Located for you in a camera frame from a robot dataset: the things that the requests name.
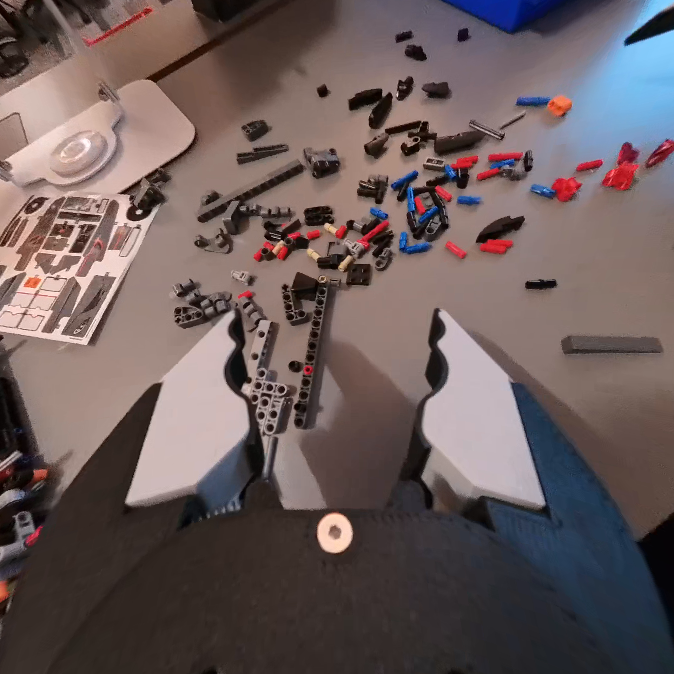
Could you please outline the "pile of loose lego pieces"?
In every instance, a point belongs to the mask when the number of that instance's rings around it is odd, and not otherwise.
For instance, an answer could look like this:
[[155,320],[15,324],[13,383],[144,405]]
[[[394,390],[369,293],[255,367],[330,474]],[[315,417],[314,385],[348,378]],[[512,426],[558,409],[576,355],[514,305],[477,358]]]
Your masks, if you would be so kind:
[[[382,399],[364,367],[338,402],[375,431],[421,396],[421,333],[433,307],[493,342],[566,423],[609,443],[673,441],[673,33],[623,46],[622,34],[490,34],[421,41],[426,62],[355,28],[326,32],[304,60],[239,35],[162,81],[198,128],[191,180],[229,192],[258,169],[234,166],[234,128],[265,118],[274,138],[335,146],[341,169],[287,185],[296,208],[330,204],[338,224],[373,199],[366,173],[417,170],[453,195],[433,250],[396,253],[392,272],[338,304],[335,339],[403,375]],[[557,287],[528,291],[527,280]],[[650,336],[654,355],[565,355],[569,335]]]

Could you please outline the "partly built lego model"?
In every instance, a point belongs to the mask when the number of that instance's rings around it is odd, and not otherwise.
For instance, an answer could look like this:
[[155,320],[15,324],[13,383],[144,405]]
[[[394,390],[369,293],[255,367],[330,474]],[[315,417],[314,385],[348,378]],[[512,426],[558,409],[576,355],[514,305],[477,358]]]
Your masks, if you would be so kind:
[[1,377],[1,619],[49,512],[55,472],[37,450],[13,382]]

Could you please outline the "long dark grey lego beam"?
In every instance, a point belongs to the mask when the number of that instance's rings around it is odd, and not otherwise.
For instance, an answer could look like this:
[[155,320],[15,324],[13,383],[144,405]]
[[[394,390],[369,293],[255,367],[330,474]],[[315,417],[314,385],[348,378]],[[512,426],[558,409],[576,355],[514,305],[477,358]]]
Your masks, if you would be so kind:
[[280,168],[265,174],[262,178],[252,181],[244,187],[239,187],[225,194],[215,190],[207,192],[200,200],[196,218],[198,223],[206,223],[216,216],[224,214],[232,201],[250,201],[252,198],[285,183],[305,170],[304,164],[293,160]]

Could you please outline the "dark grey flat lego tile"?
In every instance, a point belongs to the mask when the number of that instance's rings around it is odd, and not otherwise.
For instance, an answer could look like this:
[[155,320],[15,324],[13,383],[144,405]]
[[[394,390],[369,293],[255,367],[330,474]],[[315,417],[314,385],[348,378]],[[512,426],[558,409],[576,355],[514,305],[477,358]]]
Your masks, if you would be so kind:
[[569,335],[561,340],[565,355],[654,355],[663,352],[661,341],[650,336]]

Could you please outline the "white book stand base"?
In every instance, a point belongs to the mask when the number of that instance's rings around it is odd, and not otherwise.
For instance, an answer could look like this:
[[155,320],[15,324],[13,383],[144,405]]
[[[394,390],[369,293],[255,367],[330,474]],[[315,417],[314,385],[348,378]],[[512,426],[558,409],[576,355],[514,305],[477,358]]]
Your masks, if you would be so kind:
[[1,162],[1,184],[120,193],[181,155],[196,129],[150,80],[101,100]]

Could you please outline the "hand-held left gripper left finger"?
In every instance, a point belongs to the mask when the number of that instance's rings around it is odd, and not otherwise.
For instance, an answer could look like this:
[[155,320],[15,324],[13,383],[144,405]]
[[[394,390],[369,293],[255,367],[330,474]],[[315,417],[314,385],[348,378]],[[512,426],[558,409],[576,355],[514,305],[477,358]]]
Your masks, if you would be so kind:
[[240,312],[225,313],[164,375],[125,505],[145,508],[183,497],[221,511],[264,464],[247,379]]

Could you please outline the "blue plastic bin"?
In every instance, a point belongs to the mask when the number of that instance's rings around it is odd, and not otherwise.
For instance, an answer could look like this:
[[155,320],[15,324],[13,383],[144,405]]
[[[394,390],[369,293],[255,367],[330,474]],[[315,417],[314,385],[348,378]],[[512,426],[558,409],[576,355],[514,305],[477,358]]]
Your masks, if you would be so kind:
[[503,30],[517,32],[567,1],[444,1],[476,19]]

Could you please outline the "long black lego beam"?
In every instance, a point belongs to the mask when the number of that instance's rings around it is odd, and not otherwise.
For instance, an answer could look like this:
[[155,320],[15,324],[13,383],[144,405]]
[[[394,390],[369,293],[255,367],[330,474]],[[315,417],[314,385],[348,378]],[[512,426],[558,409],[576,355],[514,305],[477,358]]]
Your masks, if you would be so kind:
[[324,342],[336,291],[334,281],[335,279],[326,274],[320,275],[317,280],[316,299],[309,321],[308,340],[303,361],[304,366],[312,365],[314,372],[310,377],[305,377],[302,372],[300,373],[297,400],[293,406],[293,426],[301,431],[311,428],[315,423]]

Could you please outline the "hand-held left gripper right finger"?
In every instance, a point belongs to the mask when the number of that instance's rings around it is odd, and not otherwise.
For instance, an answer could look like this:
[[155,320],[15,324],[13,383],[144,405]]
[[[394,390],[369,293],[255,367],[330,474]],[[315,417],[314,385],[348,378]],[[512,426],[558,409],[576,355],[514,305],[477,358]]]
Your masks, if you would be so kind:
[[441,509],[493,500],[546,508],[514,382],[445,310],[434,309],[425,370],[401,481],[416,482]]

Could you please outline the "long light grey lego beam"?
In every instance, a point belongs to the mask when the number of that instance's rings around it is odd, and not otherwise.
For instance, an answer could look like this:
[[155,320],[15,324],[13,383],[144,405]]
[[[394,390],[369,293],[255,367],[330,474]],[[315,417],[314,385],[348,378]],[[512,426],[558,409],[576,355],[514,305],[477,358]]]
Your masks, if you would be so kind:
[[268,319],[262,319],[253,332],[251,348],[247,359],[247,380],[242,392],[249,395],[257,379],[271,380],[270,364],[274,341],[279,324]]

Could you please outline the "sticker sheet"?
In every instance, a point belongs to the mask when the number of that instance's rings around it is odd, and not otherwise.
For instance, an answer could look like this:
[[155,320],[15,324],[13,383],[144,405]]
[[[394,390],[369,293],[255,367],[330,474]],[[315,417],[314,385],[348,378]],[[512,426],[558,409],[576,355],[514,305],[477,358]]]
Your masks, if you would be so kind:
[[88,345],[159,211],[126,194],[1,190],[1,336]]

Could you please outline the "dark grey angled lego beam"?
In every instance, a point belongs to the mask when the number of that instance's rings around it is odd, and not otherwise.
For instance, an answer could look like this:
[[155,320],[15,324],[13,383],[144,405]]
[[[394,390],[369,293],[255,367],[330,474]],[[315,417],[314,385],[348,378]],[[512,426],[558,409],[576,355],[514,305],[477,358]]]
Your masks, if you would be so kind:
[[310,321],[311,314],[304,309],[301,299],[288,284],[282,284],[282,303],[285,320],[289,325],[298,326]]

